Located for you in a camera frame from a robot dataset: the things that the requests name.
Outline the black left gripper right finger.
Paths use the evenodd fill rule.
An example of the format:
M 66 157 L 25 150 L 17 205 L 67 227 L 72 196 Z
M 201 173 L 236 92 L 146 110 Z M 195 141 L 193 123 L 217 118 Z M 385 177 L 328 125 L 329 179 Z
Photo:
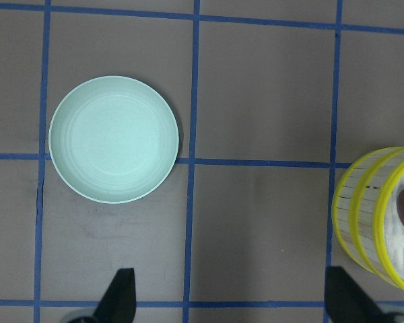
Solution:
M 325 309 L 332 322 L 390 322 L 389 316 L 340 266 L 326 269 Z

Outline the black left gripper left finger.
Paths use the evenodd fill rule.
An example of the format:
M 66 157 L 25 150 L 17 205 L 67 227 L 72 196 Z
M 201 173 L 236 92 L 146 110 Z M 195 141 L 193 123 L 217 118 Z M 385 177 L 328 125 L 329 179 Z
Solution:
M 92 317 L 94 322 L 132 323 L 136 314 L 135 271 L 121 268 L 113 277 Z

